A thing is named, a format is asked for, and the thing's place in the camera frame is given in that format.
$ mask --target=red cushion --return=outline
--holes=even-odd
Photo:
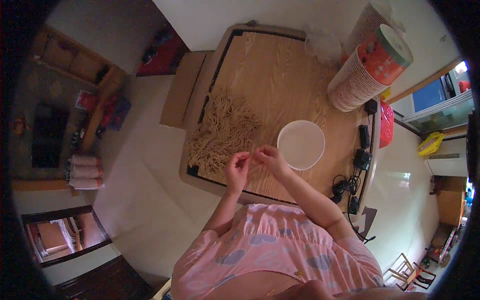
[[[470,82],[461,80],[458,82],[458,85],[460,86],[460,92],[463,93],[468,89],[471,89],[470,87]]]

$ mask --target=pink shirt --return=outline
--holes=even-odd
[[[335,243],[296,207],[252,204],[239,210],[229,232],[207,230],[177,261],[173,299],[203,299],[227,280],[248,272],[272,271],[300,282],[319,279],[328,291],[383,286],[380,267],[358,238]]]

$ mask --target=wooden chair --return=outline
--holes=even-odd
[[[410,283],[413,282],[414,285],[416,286],[419,286],[423,289],[428,289],[433,281],[435,280],[435,278],[437,277],[437,275],[435,275],[434,273],[432,272],[429,272],[427,270],[425,270],[424,268],[420,267],[417,263],[413,263],[417,268],[418,270],[416,270],[412,265],[411,263],[408,261],[408,259],[406,258],[406,256],[402,253],[401,254],[403,256],[403,258],[405,259],[404,263],[402,264],[401,268],[403,268],[403,266],[407,266],[408,270],[406,271],[403,271],[402,273],[400,272],[397,272],[395,270],[392,270],[392,269],[388,269],[390,272],[392,272],[392,277],[393,278],[396,278],[398,280],[401,280],[403,282],[405,282],[405,287],[403,288],[401,285],[399,285],[398,283],[396,283],[396,286],[398,286],[399,289],[401,289],[402,291],[405,291],[407,290],[408,286],[410,285]],[[421,276],[421,273],[422,272],[425,272],[427,274],[430,274],[433,276],[432,279],[429,279],[429,278],[425,278],[423,276]]]
[[[413,281],[413,284],[416,285],[416,286],[419,286],[419,287],[421,287],[421,288],[423,288],[423,289],[428,289],[428,288],[432,285],[432,283],[433,283],[433,281],[435,280],[435,278],[437,277],[437,275],[434,274],[434,273],[432,273],[432,272],[429,272],[429,271],[425,270],[424,268],[422,268],[421,266],[419,266],[419,265],[416,264],[416,263],[413,263],[413,264],[418,268],[418,271],[416,271],[416,273],[415,273],[415,274],[416,274],[416,275],[415,275],[416,281],[419,281],[420,283],[426,284],[427,286],[425,287],[425,286],[417,283],[416,281]],[[425,273],[427,273],[427,274],[432,275],[433,278],[429,279],[429,278],[422,277],[422,276],[420,275],[422,272],[425,272]]]
[[[404,262],[401,266],[401,268],[403,268],[403,266],[407,266],[409,272],[407,271],[404,271],[402,273],[399,273],[393,269],[388,269],[390,272],[392,272],[392,277],[393,278],[396,278],[398,280],[401,280],[403,282],[406,283],[405,285],[405,288],[402,288],[398,283],[396,284],[401,290],[405,291],[407,289],[407,287],[409,286],[409,284],[415,279],[415,276],[416,276],[416,272],[415,272],[415,268],[412,266],[412,264],[408,261],[407,257],[405,256],[405,254],[401,253],[401,256],[403,256],[404,258]]]

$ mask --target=white bowl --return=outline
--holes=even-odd
[[[276,146],[290,168],[304,171],[313,167],[325,150],[325,136],[317,124],[297,120],[285,125],[276,140]]]

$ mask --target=noodle pile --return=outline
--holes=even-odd
[[[199,166],[208,175],[223,172],[234,153],[253,150],[260,125],[245,99],[232,99],[225,89],[210,96],[203,122],[188,144],[189,166]]]

